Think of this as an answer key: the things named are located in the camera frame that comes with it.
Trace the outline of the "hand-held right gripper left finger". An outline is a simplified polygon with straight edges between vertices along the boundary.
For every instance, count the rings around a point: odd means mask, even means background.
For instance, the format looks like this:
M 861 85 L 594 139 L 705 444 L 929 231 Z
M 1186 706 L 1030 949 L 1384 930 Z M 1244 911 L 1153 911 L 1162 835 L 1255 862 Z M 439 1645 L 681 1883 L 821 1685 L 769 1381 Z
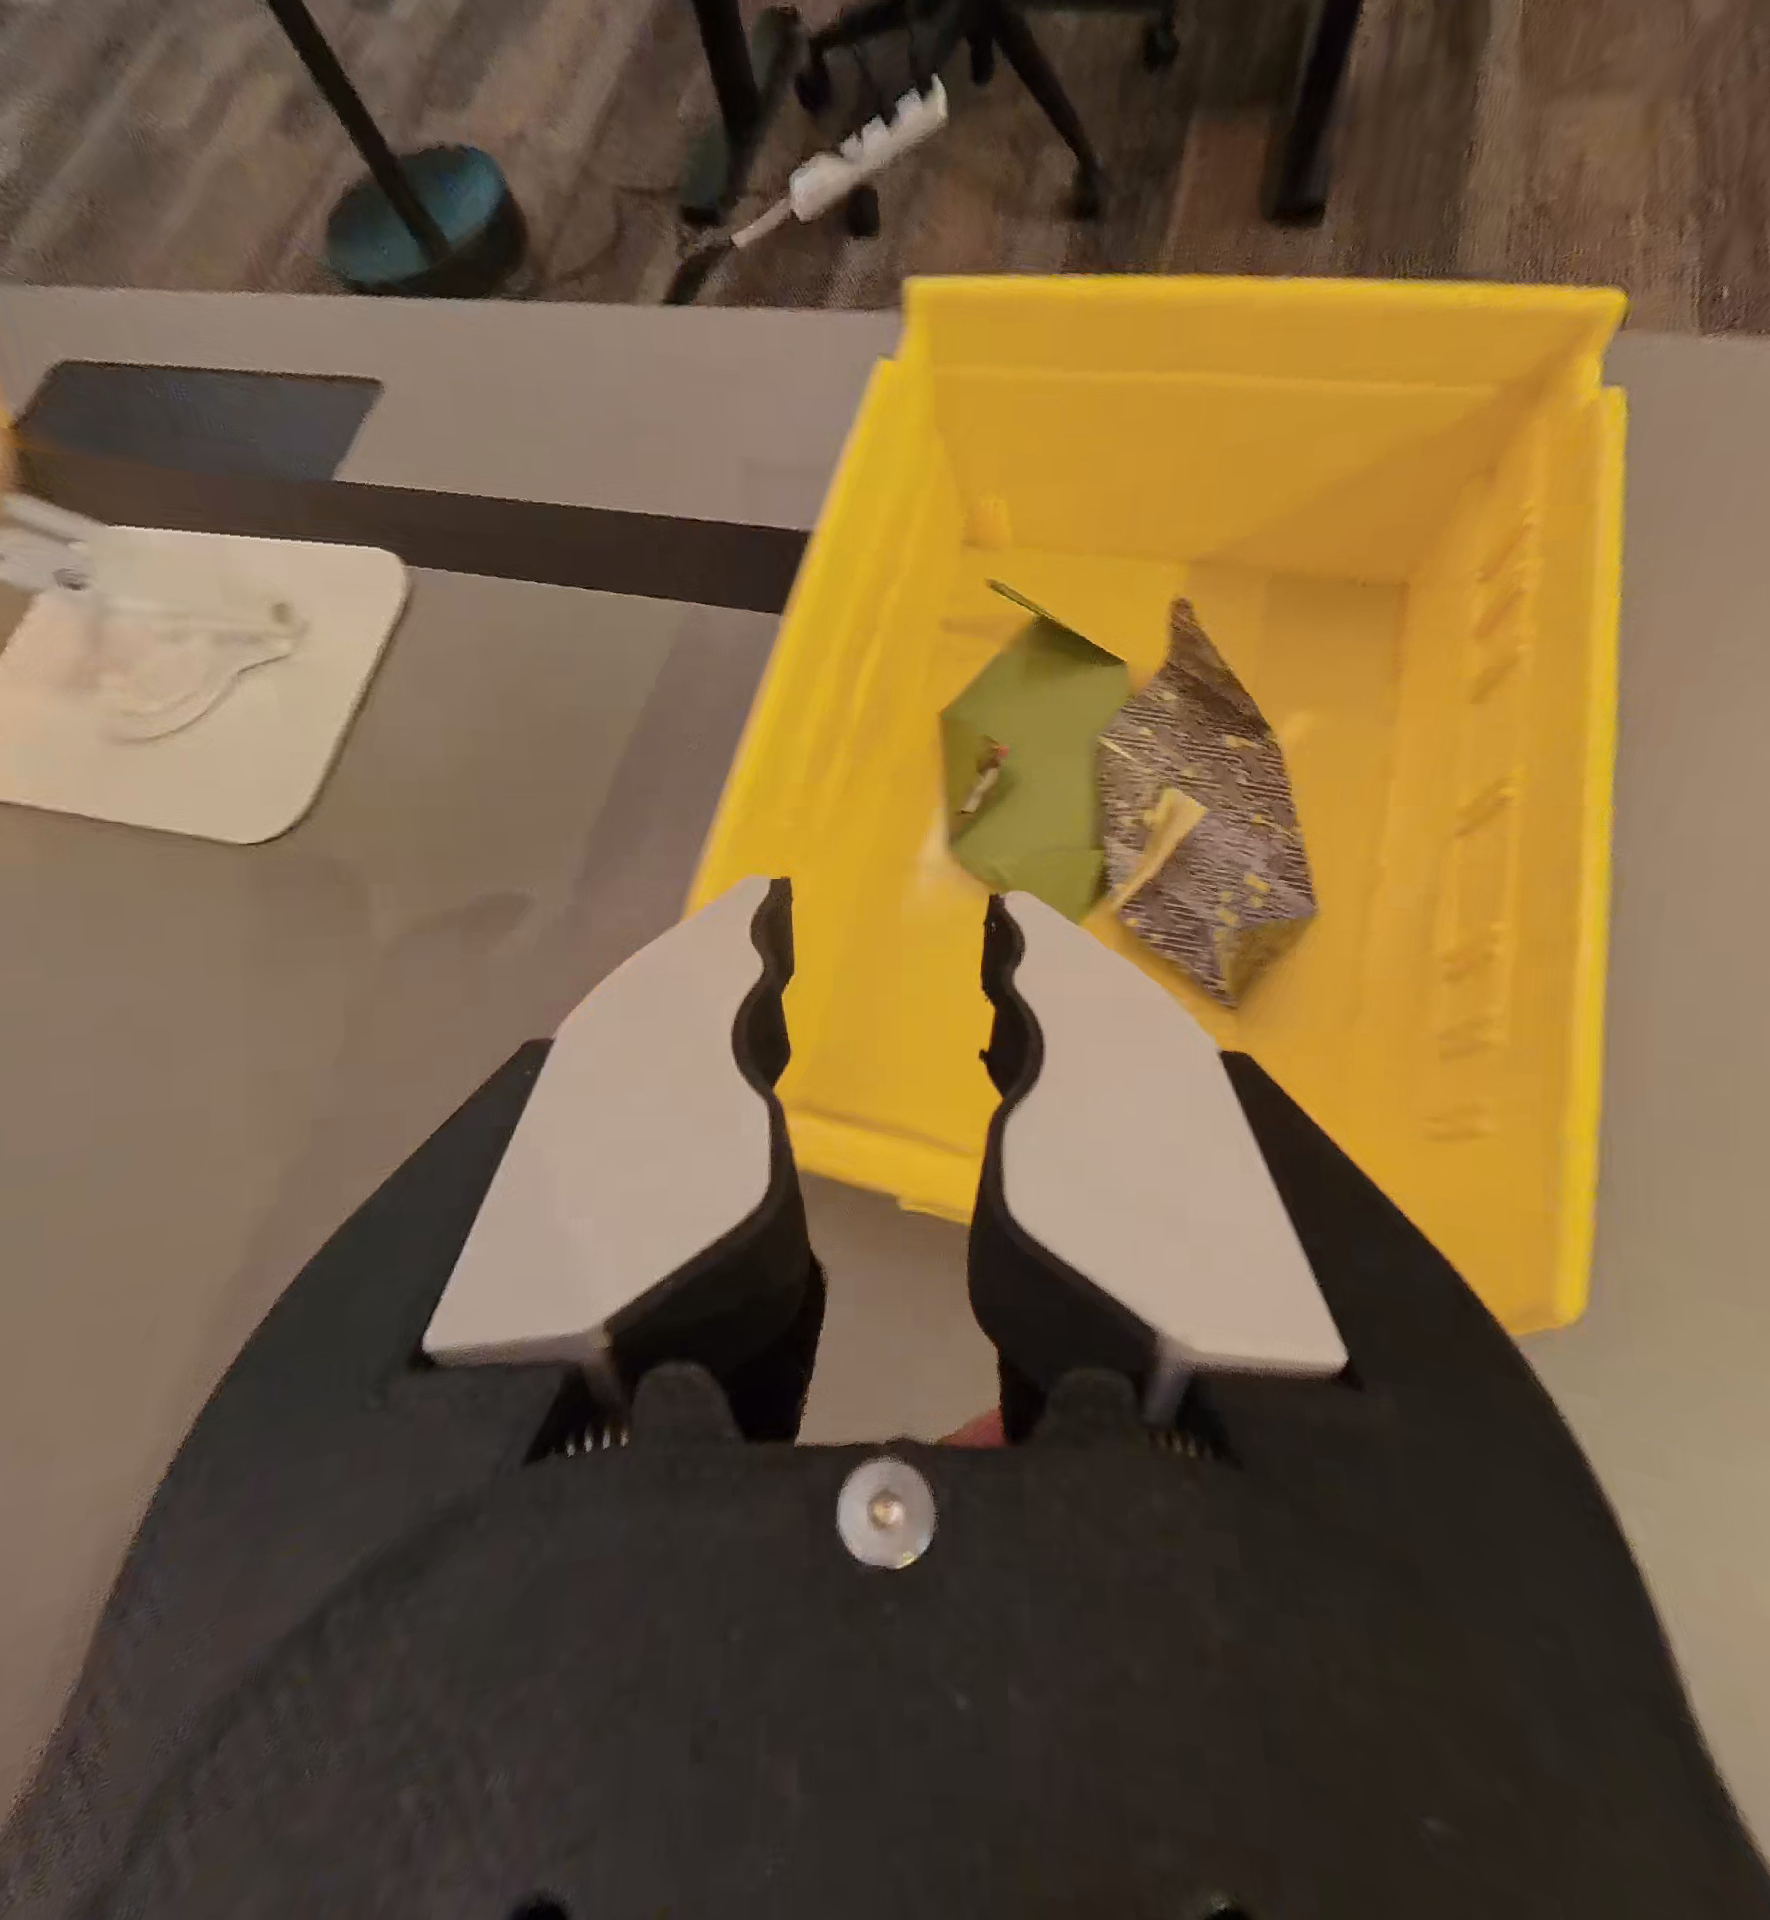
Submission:
M 751 877 L 638 947 L 561 1023 L 420 1349 L 556 1363 L 607 1413 L 710 1374 L 751 1441 L 792 1441 L 826 1310 L 777 1097 L 792 884 Z

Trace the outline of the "large yellow plastic bin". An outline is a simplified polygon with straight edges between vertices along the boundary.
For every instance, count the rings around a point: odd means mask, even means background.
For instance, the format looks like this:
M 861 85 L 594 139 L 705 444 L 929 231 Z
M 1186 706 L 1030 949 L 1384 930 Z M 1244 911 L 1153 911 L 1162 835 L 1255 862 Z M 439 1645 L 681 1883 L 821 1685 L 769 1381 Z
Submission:
M 872 371 L 688 907 L 788 877 L 801 1167 L 963 1220 L 992 1084 L 986 890 L 939 710 L 1006 585 L 1157 668 L 1203 632 L 1277 734 L 1318 914 L 1240 1008 L 1109 914 L 1513 1333 L 1592 1273 L 1624 396 L 1614 290 L 926 276 Z

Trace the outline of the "white power strip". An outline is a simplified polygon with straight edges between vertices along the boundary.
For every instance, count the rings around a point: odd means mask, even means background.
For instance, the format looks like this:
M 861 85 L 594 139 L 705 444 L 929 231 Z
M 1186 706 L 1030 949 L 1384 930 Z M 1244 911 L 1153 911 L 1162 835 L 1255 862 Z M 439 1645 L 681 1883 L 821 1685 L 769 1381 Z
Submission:
M 803 158 L 775 204 L 682 257 L 662 304 L 696 304 L 723 263 L 784 228 L 809 226 L 828 213 L 837 213 L 847 237 L 872 239 L 881 226 L 876 178 L 946 130 L 947 117 L 941 77 L 905 90 L 888 109 L 875 114 L 834 149 Z

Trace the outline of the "black yellow patterned origami paper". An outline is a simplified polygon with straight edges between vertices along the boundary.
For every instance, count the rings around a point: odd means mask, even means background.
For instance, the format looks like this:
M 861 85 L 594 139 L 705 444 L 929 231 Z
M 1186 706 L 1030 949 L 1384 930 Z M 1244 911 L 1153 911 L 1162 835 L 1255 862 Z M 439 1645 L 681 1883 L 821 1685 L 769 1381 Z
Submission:
M 1159 668 L 1096 734 L 1095 790 L 1113 921 L 1237 1008 L 1318 902 L 1280 742 L 1183 596 Z

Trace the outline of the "white square stand base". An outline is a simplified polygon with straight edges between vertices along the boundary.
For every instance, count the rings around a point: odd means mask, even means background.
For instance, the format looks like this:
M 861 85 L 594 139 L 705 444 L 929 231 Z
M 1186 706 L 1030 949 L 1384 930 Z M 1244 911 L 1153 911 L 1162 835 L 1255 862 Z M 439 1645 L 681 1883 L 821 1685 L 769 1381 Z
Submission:
M 0 645 L 0 802 L 237 847 L 312 809 L 407 606 L 410 572 L 370 543 L 180 531 L 228 545 L 307 620 L 289 650 L 47 594 Z

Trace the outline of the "black round base pole stand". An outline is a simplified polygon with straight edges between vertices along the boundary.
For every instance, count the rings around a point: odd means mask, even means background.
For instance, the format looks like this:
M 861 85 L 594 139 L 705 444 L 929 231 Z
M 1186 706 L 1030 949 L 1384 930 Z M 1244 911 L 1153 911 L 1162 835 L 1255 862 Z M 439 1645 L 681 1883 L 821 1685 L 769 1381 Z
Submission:
M 397 155 L 307 3 L 267 8 L 365 165 L 325 218 L 335 281 L 367 298 L 502 294 L 527 257 L 527 224 L 498 161 L 464 145 Z

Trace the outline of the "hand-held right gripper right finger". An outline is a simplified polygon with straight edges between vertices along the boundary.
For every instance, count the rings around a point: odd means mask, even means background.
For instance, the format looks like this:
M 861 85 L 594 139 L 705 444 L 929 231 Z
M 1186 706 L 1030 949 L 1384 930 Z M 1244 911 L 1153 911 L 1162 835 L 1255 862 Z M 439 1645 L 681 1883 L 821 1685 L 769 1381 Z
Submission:
M 1213 1380 L 1324 1385 L 1349 1352 L 1228 1060 L 1155 983 L 1030 893 L 986 907 L 994 1102 L 968 1305 L 1004 1443 L 1069 1375 L 1208 1443 Z

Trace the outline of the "green folded origami paper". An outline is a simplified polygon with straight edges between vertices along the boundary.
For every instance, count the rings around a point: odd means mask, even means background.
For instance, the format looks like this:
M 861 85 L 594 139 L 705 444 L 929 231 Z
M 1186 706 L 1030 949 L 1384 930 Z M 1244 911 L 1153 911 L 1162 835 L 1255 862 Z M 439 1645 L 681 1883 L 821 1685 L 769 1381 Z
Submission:
M 1096 740 L 1129 668 L 1016 586 L 986 585 L 1025 623 L 939 710 L 947 851 L 988 893 L 1080 922 L 1105 889 Z

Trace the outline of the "black desk leg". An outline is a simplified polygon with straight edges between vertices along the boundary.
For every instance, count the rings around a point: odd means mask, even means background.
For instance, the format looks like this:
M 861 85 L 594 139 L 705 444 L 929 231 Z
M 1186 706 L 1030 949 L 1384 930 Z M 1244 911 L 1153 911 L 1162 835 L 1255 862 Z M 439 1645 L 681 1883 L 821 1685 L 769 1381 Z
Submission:
M 1301 51 L 1272 124 L 1261 215 L 1280 228 L 1322 222 L 1329 202 L 1331 133 L 1363 2 L 1307 2 Z
M 679 215 L 714 228 L 741 191 L 762 119 L 762 91 L 752 36 L 736 2 L 690 2 L 699 30 L 714 115 L 686 155 Z

